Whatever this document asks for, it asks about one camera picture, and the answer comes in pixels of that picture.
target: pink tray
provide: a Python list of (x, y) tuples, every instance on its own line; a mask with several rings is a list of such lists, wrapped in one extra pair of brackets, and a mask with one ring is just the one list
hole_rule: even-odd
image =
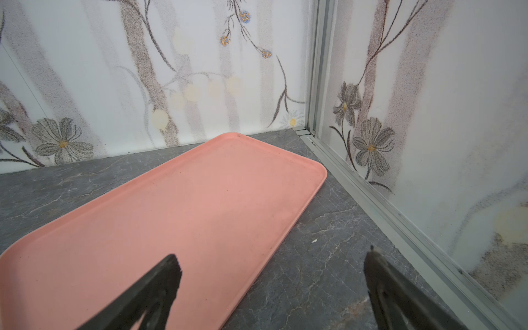
[(219, 329), (325, 179), (318, 162), (220, 135), (9, 247), (4, 330), (74, 329), (170, 253), (183, 277), (167, 329)]

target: painted flower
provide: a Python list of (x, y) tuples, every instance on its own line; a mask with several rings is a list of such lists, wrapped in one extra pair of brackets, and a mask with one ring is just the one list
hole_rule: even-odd
[(337, 97), (341, 104), (337, 107), (334, 107), (333, 113), (335, 114), (335, 121), (341, 125), (343, 118), (346, 118), (346, 121), (354, 127), (356, 125), (354, 110), (361, 108), (361, 95), (358, 90), (358, 85), (353, 83), (346, 84), (343, 81), (343, 86), (341, 86), (341, 92)]
[(301, 125), (304, 122), (304, 112), (302, 110), (290, 110), (285, 113), (281, 120), (281, 128), (294, 128)]
[(93, 145), (76, 141), (81, 136), (81, 128), (72, 125), (72, 119), (62, 118), (60, 123), (53, 119), (39, 119), (31, 132), (45, 142), (35, 150), (37, 155), (55, 155), (57, 165), (90, 159), (93, 157)]
[(392, 150), (392, 139), (394, 130), (390, 127), (381, 129), (381, 122), (377, 118), (370, 118), (361, 123), (361, 136), (354, 137), (352, 143), (359, 149), (356, 162), (361, 166), (368, 164), (378, 176), (382, 176), (389, 170), (389, 163), (381, 152)]
[(267, 49), (260, 50), (260, 53), (262, 54), (262, 57), (265, 58), (265, 59), (268, 59), (268, 58), (270, 58), (273, 55), (271, 53), (271, 51), (269, 51)]
[(5, 111), (4, 109), (0, 109), (0, 140), (1, 141), (15, 141), (15, 142), (25, 141), (22, 135), (20, 135), (17, 131), (13, 130), (11, 127), (7, 126), (14, 122), (15, 122), (15, 118), (13, 117), (12, 114)]
[(241, 11), (239, 15), (240, 15), (240, 19), (242, 20), (242, 23), (244, 24), (248, 24), (249, 21), (251, 20), (251, 15), (249, 14), (248, 11)]
[(227, 35), (223, 35), (220, 37), (220, 43), (222, 43), (222, 46), (227, 46), (229, 45), (229, 41), (231, 40), (230, 38), (230, 35), (227, 34)]

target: gray flower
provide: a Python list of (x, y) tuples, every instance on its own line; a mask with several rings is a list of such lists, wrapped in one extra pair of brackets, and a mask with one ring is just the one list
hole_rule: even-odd
[(72, 127), (70, 118), (62, 118), (58, 125), (53, 119), (39, 119), (31, 128), (31, 132), (45, 142), (36, 148), (36, 154), (55, 155), (57, 165), (93, 157), (92, 144), (76, 141), (81, 136), (81, 128), (77, 125)]
[(346, 118), (346, 121), (354, 127), (356, 125), (354, 110), (361, 109), (361, 95), (360, 91), (357, 88), (358, 85), (353, 83), (346, 84), (343, 81), (343, 86), (341, 86), (341, 92), (337, 97), (341, 104), (337, 107), (334, 107), (333, 113), (335, 114), (335, 121), (339, 125), (343, 122), (343, 118)]
[(370, 118), (361, 123), (361, 136), (352, 139), (354, 146), (360, 150), (356, 155), (356, 162), (361, 166), (369, 165), (378, 176), (389, 170), (389, 163), (380, 152), (392, 150), (394, 130), (390, 127), (381, 129), (381, 122), (377, 118)]
[(0, 140), (1, 141), (25, 141), (24, 137), (7, 125), (15, 122), (15, 118), (4, 109), (0, 109)]

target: small daisy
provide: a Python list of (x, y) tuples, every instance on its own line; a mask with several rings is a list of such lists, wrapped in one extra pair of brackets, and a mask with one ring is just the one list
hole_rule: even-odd
[(231, 38), (229, 38), (230, 35), (223, 35), (220, 37), (220, 42), (222, 43), (222, 46), (227, 46), (229, 45), (229, 41), (231, 40)]
[(248, 24), (249, 21), (251, 20), (251, 15), (249, 14), (248, 11), (241, 11), (240, 12), (240, 20), (242, 21), (242, 23)]
[(280, 119), (280, 128), (294, 128), (302, 126), (304, 124), (304, 112), (302, 109), (290, 110), (290, 112), (284, 113)]

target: gray marble surface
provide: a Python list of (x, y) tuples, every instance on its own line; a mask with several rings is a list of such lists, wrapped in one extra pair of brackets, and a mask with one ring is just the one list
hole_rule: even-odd
[[(253, 137), (317, 160), (292, 130)], [(23, 235), (195, 146), (0, 175), (0, 252)], [(448, 309), (328, 173), (224, 329), (377, 329), (363, 275), (365, 254), (372, 244)]]

